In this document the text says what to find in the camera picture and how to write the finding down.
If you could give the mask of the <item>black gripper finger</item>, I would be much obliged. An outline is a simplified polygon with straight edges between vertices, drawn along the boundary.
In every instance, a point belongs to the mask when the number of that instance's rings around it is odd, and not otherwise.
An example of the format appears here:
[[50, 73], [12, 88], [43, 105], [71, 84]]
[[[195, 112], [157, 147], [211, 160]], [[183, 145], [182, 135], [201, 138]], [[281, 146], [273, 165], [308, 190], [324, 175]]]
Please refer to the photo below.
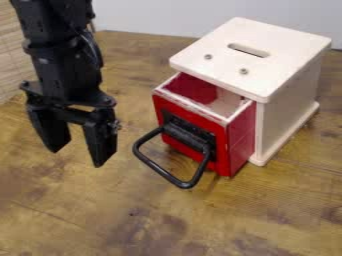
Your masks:
[[99, 168], [118, 150], [118, 125], [115, 122], [87, 122], [83, 131], [92, 162]]
[[28, 105], [27, 113], [44, 146], [56, 153], [71, 141], [67, 122], [46, 107]]

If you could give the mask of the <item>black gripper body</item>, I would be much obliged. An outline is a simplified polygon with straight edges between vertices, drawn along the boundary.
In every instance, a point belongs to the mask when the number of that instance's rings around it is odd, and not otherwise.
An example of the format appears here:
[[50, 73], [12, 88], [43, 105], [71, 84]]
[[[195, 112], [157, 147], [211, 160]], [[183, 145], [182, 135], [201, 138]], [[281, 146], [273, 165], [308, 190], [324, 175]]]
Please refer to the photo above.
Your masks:
[[60, 120], [84, 125], [87, 122], [115, 122], [119, 130], [119, 120], [115, 114], [116, 100], [100, 89], [84, 90], [71, 98], [56, 98], [43, 94], [39, 81], [24, 81], [20, 89], [27, 95], [27, 106], [50, 108]]

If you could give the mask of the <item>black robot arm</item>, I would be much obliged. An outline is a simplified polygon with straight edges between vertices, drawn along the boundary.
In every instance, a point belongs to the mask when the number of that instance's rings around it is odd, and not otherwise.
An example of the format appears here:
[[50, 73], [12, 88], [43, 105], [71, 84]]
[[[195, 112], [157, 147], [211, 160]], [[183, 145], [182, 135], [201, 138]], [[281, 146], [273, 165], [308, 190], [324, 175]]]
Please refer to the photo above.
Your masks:
[[116, 152], [119, 121], [116, 101], [100, 89], [103, 56], [88, 29], [92, 0], [10, 2], [38, 75], [20, 85], [32, 126], [56, 153], [71, 141], [68, 125], [80, 125], [94, 165], [102, 167]]

